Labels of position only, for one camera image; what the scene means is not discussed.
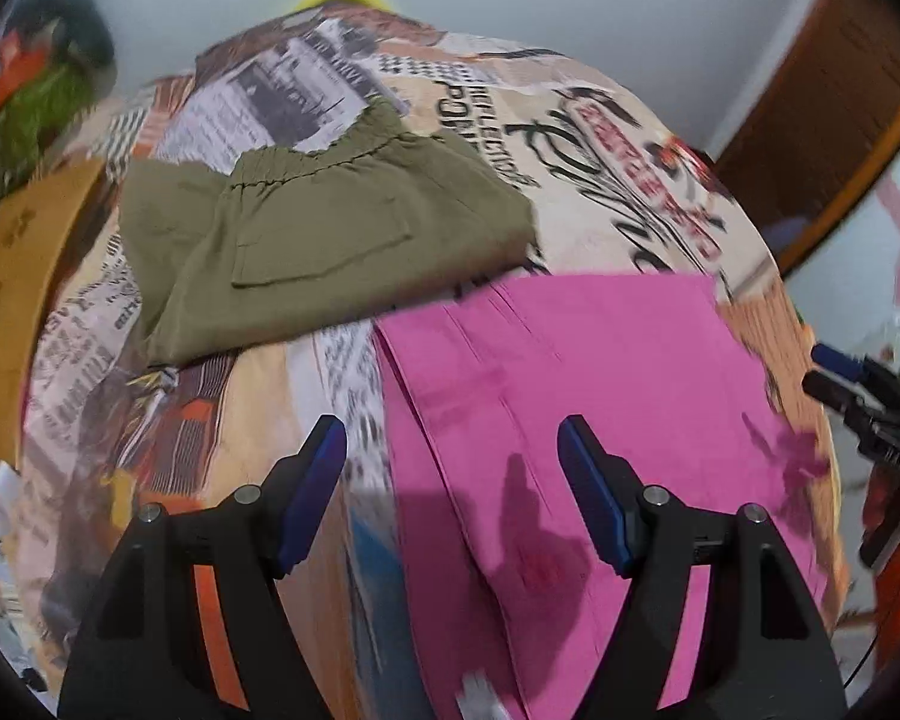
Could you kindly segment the green storage box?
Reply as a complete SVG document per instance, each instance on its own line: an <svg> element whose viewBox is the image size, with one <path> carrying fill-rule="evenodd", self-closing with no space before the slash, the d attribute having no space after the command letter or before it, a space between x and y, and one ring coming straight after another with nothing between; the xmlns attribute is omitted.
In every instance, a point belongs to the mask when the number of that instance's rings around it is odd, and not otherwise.
<svg viewBox="0 0 900 720"><path fill-rule="evenodd" d="M43 151L94 100L91 78L55 65L23 86L0 110L0 200L25 184Z"/></svg>

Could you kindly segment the wooden lap desk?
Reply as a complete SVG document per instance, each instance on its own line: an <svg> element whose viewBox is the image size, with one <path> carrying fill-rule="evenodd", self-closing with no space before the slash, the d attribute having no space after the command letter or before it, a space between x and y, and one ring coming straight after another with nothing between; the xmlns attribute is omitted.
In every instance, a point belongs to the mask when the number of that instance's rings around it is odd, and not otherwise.
<svg viewBox="0 0 900 720"><path fill-rule="evenodd" d="M100 158L76 161L0 202L0 463L17 461L46 304L69 239L104 182Z"/></svg>

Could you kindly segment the orange box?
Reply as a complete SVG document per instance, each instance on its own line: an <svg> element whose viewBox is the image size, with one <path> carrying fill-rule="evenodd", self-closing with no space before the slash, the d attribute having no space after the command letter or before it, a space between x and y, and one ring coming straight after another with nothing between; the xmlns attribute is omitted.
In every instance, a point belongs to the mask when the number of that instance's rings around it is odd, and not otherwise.
<svg viewBox="0 0 900 720"><path fill-rule="evenodd" d="M50 54L52 49L45 39L27 41L17 29L4 34L0 41L0 109L19 88L45 70Z"/></svg>

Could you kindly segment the newspaper print blanket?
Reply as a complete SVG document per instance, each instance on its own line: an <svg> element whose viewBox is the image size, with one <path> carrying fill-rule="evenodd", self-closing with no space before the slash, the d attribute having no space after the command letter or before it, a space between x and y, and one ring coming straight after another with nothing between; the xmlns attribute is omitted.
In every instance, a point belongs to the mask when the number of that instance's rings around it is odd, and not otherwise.
<svg viewBox="0 0 900 720"><path fill-rule="evenodd" d="M317 561L281 589L290 621L336 715L436 715L409 633L370 327L380 304L356 299L274 343L154 369L152 304L119 238L134 161L226 174L258 148L318 153L375 103L411 132L457 132L530 200L536 270L717 278L720 314L763 369L770 405L831 458L823 411L798 390L809 335L764 239L639 98L550 50L364 5L301 11L211 47L190 73L102 104L64 151L68 163L103 169L35 344L11 525L11 567L50 694L134 507L211 504L266 472L331 408L351 455Z"/></svg>

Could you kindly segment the wooden door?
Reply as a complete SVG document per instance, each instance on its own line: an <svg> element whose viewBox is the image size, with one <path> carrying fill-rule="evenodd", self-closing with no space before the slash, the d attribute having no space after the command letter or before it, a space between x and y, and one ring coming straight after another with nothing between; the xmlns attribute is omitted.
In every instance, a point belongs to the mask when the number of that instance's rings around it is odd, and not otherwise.
<svg viewBox="0 0 900 720"><path fill-rule="evenodd" d="M786 275L836 231L900 150L900 15L816 0L717 160Z"/></svg>

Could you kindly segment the olive green pants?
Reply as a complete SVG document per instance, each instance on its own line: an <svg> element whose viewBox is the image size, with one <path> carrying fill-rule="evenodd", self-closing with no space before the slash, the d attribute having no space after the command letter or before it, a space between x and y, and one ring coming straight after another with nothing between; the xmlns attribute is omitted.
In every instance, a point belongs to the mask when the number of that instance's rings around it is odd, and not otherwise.
<svg viewBox="0 0 900 720"><path fill-rule="evenodd" d="M535 212L458 133L385 101L317 153L268 146L229 174L133 161L119 232L155 366L294 340L517 268Z"/></svg>

